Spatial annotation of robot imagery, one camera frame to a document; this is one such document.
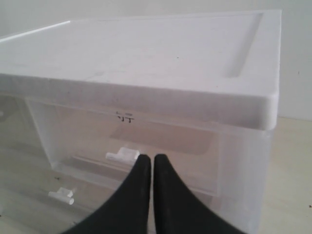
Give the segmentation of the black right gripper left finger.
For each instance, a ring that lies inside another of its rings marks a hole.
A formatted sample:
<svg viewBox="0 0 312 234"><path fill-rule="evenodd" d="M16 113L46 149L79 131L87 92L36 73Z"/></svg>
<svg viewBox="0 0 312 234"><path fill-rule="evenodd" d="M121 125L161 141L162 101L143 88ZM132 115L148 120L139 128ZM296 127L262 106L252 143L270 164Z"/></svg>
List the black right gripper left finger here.
<svg viewBox="0 0 312 234"><path fill-rule="evenodd" d="M146 234L151 187L151 159L139 155L113 195L65 234Z"/></svg>

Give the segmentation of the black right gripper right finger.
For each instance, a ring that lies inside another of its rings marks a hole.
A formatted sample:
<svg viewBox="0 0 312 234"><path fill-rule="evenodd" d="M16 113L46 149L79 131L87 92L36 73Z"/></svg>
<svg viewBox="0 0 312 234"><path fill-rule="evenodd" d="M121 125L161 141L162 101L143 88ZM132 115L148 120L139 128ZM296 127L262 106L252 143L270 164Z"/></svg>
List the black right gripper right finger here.
<svg viewBox="0 0 312 234"><path fill-rule="evenodd" d="M158 234L243 233L197 199L165 154L154 159L154 217Z"/></svg>

